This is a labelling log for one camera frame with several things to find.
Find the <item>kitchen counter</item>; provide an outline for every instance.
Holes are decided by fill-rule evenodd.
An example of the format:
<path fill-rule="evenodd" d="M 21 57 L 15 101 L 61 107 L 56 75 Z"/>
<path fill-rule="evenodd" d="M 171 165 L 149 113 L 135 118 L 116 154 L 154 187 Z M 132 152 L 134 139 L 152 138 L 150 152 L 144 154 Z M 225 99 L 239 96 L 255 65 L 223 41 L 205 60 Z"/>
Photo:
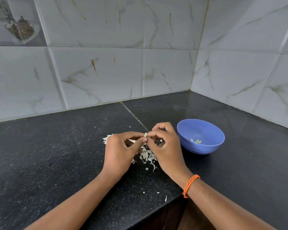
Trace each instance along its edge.
<path fill-rule="evenodd" d="M 183 149 L 189 169 L 288 230 L 288 129 L 189 91 L 124 104 L 137 119 L 114 103 L 0 123 L 0 229 L 25 228 L 94 179 L 108 134 L 199 118 L 217 125 L 226 140 L 207 156 Z M 81 229 L 132 228 L 181 198 L 158 164 L 153 172 L 138 155 L 135 160 Z"/>

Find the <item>plastic bowl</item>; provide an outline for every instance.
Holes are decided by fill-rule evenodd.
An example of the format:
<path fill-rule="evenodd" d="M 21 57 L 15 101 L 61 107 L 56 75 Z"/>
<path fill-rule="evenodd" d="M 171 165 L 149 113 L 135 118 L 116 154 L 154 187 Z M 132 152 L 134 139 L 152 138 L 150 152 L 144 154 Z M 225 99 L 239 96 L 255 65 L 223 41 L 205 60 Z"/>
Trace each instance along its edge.
<path fill-rule="evenodd" d="M 225 135 L 221 129 L 199 119 L 180 121 L 177 124 L 177 135 L 181 145 L 196 154 L 212 153 L 225 141 Z"/>

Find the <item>orange thread bracelet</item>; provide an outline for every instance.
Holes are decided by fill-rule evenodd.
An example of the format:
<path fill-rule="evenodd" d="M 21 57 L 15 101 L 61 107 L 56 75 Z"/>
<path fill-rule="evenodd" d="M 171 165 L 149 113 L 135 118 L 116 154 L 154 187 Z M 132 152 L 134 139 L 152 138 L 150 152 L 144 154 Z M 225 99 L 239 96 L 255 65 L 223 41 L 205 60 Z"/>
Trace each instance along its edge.
<path fill-rule="evenodd" d="M 187 182 L 186 186 L 184 187 L 184 190 L 183 190 L 183 197 L 184 198 L 189 198 L 189 196 L 187 195 L 187 192 L 188 192 L 188 189 L 190 188 L 192 182 L 194 182 L 194 180 L 196 178 L 199 178 L 200 179 L 200 176 L 198 176 L 197 174 L 193 175 L 192 178 L 190 178 L 190 180 Z"/>

